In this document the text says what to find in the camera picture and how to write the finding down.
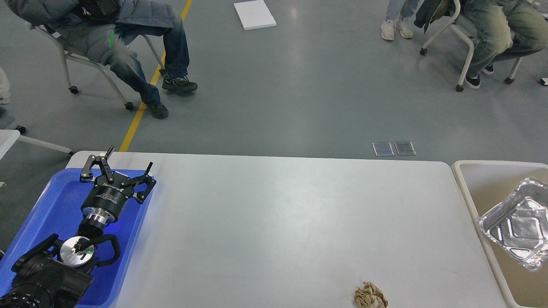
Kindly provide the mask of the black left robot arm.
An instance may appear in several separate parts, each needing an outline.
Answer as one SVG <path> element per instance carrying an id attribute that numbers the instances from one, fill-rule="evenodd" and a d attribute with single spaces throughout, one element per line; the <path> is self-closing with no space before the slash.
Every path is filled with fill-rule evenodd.
<path id="1" fill-rule="evenodd" d="M 108 308 L 118 296 L 156 179 L 106 153 L 56 173 L 1 260 L 3 308 Z"/>

